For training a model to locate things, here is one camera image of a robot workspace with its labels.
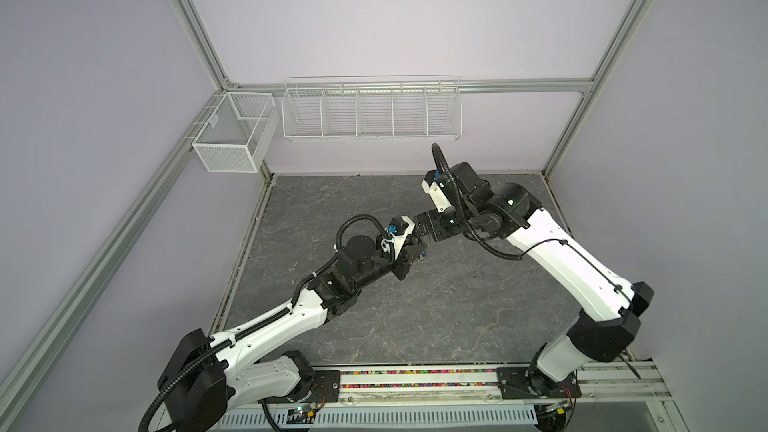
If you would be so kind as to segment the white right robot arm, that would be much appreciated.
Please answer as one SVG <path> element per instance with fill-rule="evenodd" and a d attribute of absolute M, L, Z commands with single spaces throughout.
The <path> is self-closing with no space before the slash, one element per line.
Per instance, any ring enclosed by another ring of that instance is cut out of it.
<path fill-rule="evenodd" d="M 434 208 L 419 216 L 420 227 L 435 241 L 462 235 L 502 260 L 529 257 L 580 306 L 568 330 L 537 351 L 524 391 L 550 396 L 573 382 L 581 366 L 617 359 L 636 339 L 653 289 L 603 265 L 522 185 L 493 189 L 468 163 L 450 166 L 438 144 L 431 153 L 435 167 L 422 188 Z"/>

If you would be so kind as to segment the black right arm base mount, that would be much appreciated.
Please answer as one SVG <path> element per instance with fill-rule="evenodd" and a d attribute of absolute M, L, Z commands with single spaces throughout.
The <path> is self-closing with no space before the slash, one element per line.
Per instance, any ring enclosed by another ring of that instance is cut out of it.
<path fill-rule="evenodd" d="M 538 369 L 507 366 L 496 369 L 498 388 L 505 400 L 513 399 L 578 399 L 582 392 L 574 372 L 555 382 Z"/>

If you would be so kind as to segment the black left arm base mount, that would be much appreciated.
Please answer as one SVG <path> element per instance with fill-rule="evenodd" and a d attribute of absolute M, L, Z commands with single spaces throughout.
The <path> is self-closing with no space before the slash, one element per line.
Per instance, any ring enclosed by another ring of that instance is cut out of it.
<path fill-rule="evenodd" d="M 341 371 L 322 369 L 310 376 L 303 376 L 297 386 L 286 396 L 294 403 L 336 403 L 341 392 Z"/>

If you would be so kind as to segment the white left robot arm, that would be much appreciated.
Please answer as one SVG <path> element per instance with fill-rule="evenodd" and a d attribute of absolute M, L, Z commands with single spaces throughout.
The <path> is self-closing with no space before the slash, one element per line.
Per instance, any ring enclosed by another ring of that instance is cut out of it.
<path fill-rule="evenodd" d="M 185 335 L 158 380 L 158 394 L 140 419 L 147 431 L 160 409 L 168 431 L 207 431 L 230 410 L 271 398 L 308 397 L 315 370 L 299 351 L 266 357 L 320 328 L 356 304 L 363 289 L 392 274 L 403 280 L 424 253 L 429 216 L 395 217 L 383 225 L 359 214 L 337 231 L 334 255 L 302 279 L 274 309 L 211 336 Z"/>

